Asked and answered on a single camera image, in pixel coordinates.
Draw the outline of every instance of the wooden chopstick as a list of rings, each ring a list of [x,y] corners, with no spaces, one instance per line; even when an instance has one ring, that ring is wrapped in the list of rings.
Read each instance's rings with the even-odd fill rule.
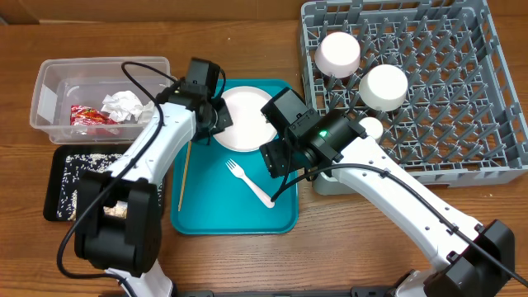
[[[183,168],[183,179],[181,180],[180,203],[178,203],[178,211],[182,210],[183,192],[185,191],[185,181],[187,180],[187,169],[189,168],[189,159],[191,157],[191,144],[187,147],[187,157],[185,160],[185,167]]]

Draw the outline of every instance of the crumpled white tissue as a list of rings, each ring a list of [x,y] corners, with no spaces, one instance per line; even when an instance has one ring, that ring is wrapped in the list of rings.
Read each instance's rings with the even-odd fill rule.
[[[108,117],[118,123],[130,120],[132,115],[138,120],[144,110],[143,104],[132,91],[117,92],[112,96],[106,95],[102,103],[101,111],[108,112],[110,114]]]
[[[149,101],[146,106],[143,106],[143,112],[139,116],[138,124],[147,124],[154,115],[154,102]]]

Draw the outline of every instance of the red snack bag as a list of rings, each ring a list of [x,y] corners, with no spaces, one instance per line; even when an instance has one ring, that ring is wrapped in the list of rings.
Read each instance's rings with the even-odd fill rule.
[[[72,106],[72,114],[70,116],[70,125],[115,125],[117,122],[109,119],[106,115],[95,108],[88,106]],[[96,134],[110,134],[117,135],[120,133],[118,129],[88,129],[78,131],[81,134],[96,135]]]

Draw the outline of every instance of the black and white speckled pattern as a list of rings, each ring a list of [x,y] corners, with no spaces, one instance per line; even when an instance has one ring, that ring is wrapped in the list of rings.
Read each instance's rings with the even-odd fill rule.
[[[104,172],[113,162],[121,157],[120,153],[88,153],[73,154],[66,157],[64,174],[61,181],[59,203],[57,205],[58,220],[75,220],[77,206],[77,186],[79,178],[86,170]],[[158,188],[158,198],[161,204],[163,184]]]

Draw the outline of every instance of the white plate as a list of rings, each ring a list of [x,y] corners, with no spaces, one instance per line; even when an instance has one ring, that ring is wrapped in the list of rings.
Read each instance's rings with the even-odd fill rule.
[[[233,125],[214,136],[225,148],[235,152],[252,152],[272,141],[277,131],[261,113],[270,101],[270,94],[256,87],[234,87],[222,98],[228,107]]]

